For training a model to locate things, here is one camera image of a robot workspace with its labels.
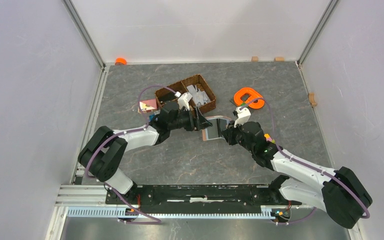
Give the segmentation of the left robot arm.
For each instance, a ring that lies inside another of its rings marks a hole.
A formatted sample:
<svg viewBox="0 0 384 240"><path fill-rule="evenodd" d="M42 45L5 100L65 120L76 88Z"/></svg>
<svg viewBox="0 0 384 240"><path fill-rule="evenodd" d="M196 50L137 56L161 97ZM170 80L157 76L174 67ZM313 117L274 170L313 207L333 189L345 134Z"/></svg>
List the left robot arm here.
<svg viewBox="0 0 384 240"><path fill-rule="evenodd" d="M119 131L107 126L99 127L80 151L77 161L85 168L87 177L95 177L99 182L109 185L118 192L120 200L131 204L137 198L135 182L119 168L125 152L159 145L173 130L191 132L211 126L212 123L202 115L198 107L188 110L170 101L144 126Z"/></svg>

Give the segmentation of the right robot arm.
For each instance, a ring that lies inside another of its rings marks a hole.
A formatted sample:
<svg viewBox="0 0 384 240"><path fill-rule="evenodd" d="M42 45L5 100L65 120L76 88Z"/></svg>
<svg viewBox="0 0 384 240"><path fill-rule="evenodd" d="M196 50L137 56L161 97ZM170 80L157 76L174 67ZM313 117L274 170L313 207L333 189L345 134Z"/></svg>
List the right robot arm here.
<svg viewBox="0 0 384 240"><path fill-rule="evenodd" d="M221 135L229 145L238 144L250 152L258 165L281 174L268 191L273 203L288 200L313 206L346 229L369 218L373 199L351 169L324 167L293 156L267 140L258 122L238 126L230 122Z"/></svg>

